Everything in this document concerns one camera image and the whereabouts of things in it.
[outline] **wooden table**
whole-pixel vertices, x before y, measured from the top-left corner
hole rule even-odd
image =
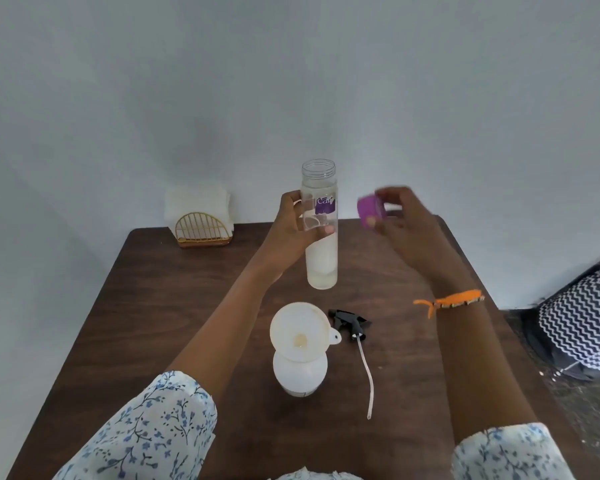
[[[51,478],[163,371],[212,313],[269,226],[237,225],[229,246],[190,250],[179,249],[166,228],[131,232],[9,478]],[[217,437],[201,478],[264,480],[304,465],[366,479],[450,478],[454,444],[436,329],[426,310],[411,304],[430,291],[357,220],[340,221],[339,258],[338,283],[330,290],[312,289],[300,260],[268,291],[218,404]],[[327,377],[316,393],[299,399],[277,384],[269,323],[293,301],[343,308],[374,322],[364,342],[376,387],[371,420],[367,375],[346,333],[329,348]],[[599,479],[599,464],[583,450],[490,299],[488,306],[516,377],[574,474]]]

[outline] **white plastic bottle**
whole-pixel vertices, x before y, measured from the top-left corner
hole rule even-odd
[[[304,229],[331,225],[328,235],[307,248],[306,279],[318,290],[327,290],[338,281],[338,185],[336,164],[331,160],[309,160],[302,165]]]

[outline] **floral sleeve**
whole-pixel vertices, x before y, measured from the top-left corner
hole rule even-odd
[[[216,405],[183,372],[165,372],[129,401],[54,480],[195,479],[214,440]]]
[[[574,480],[542,423],[491,428],[463,440],[454,452],[456,480]]]

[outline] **chevron pattern fabric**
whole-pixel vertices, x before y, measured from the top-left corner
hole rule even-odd
[[[600,271],[545,301],[539,324],[562,352],[600,371]]]

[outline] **purple bottle cap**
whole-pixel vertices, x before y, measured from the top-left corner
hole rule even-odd
[[[362,225],[366,228],[367,217],[375,217],[376,219],[384,219],[386,217],[386,211],[382,200],[376,197],[375,194],[366,195],[358,199],[358,215],[362,220]]]

